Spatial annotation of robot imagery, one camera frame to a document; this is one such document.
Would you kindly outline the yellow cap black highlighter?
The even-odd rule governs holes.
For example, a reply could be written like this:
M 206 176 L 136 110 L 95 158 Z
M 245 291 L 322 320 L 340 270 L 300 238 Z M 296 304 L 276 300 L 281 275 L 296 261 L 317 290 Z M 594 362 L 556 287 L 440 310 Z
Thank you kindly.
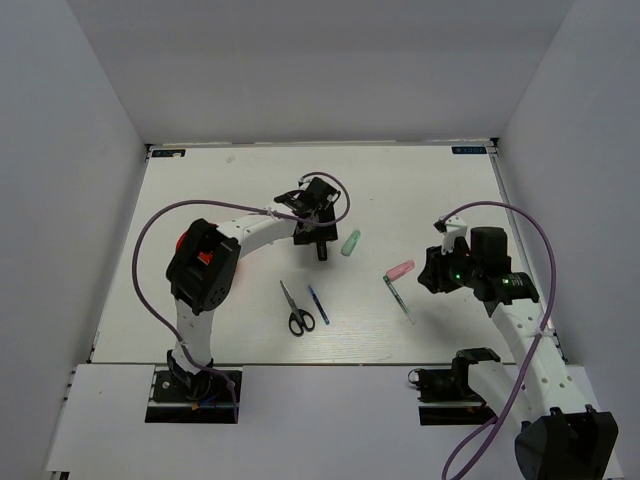
M 317 259 L 320 262 L 326 262 L 328 260 L 328 248 L 326 242 L 319 241 L 316 243 L 316 254 Z

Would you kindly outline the blue ink pen refill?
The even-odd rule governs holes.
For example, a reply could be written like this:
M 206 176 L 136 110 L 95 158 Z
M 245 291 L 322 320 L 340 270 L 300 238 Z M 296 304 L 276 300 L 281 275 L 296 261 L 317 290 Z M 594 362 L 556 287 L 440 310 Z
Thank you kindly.
M 313 300 L 318 312 L 320 313 L 321 318 L 323 319 L 325 325 L 327 325 L 327 326 L 330 325 L 330 319 L 329 319 L 329 317 L 328 317 L 323 305 L 321 304 L 320 299 L 317 296 L 317 293 L 315 292 L 314 288 L 309 284 L 309 285 L 307 285 L 307 289 L 308 289 L 308 292 L 309 292 L 309 294 L 310 294 L 310 296 L 311 296 L 311 298 L 312 298 L 312 300 Z

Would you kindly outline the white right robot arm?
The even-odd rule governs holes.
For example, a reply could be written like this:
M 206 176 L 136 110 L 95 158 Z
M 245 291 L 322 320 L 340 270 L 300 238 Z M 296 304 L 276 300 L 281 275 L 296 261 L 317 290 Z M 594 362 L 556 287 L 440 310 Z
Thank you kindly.
M 432 293 L 468 288 L 505 340 L 519 368 L 511 378 L 488 347 L 463 349 L 446 370 L 418 374 L 424 403 L 479 399 L 496 424 L 513 431 L 515 458 L 526 479 L 602 479 L 618 425 L 594 408 L 573 380 L 549 329 L 531 278 L 511 268 L 500 227 L 469 229 L 439 221 L 441 245 L 426 251 L 418 277 Z

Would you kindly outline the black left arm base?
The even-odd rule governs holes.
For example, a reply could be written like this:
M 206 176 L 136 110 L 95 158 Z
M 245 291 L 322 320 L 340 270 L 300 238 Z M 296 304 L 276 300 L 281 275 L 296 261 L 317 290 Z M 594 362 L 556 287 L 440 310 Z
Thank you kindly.
M 236 424 L 231 392 L 225 381 L 204 374 L 189 390 L 168 369 L 154 372 L 144 421 L 146 424 Z

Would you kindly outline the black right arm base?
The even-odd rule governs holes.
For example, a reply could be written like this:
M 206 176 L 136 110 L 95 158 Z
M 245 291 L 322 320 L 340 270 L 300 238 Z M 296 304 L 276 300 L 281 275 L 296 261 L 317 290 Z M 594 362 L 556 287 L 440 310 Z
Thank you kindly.
M 486 401 L 455 383 L 451 369 L 412 369 L 408 384 L 418 393 L 421 426 L 481 426 L 496 417 Z

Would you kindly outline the green ink pen refill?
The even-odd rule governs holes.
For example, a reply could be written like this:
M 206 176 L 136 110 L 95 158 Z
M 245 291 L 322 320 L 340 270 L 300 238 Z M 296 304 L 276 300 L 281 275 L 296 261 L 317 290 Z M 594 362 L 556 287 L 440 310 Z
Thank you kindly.
M 404 302 L 404 300 L 401 298 L 399 292 L 394 287 L 393 282 L 391 281 L 391 279 L 387 275 L 384 275 L 383 276 L 383 281 L 384 281 L 385 285 L 387 286 L 387 288 L 389 289 L 391 295 L 394 297 L 396 303 L 399 305 L 399 307 L 402 310 L 402 312 L 405 315 L 405 317 L 408 319 L 408 321 L 412 325 L 415 325 L 416 321 L 413 318 L 413 316 L 411 314 L 411 311 L 409 310 L 409 308 L 406 305 L 406 303 Z

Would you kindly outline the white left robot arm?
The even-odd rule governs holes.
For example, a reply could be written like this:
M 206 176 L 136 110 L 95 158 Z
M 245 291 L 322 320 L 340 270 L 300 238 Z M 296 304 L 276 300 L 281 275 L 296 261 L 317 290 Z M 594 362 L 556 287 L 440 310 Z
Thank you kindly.
M 213 361 L 213 315 L 230 293 L 239 260 L 289 238 L 296 245 L 314 245 L 317 258 L 327 260 L 327 244 L 338 239 L 334 204 L 339 197 L 338 189 L 313 177 L 239 218 L 221 224 L 198 219 L 180 237 L 166 271 L 180 335 L 169 365 L 181 369 L 176 384 L 188 398 L 202 398 L 210 390 L 212 377 L 203 367 Z

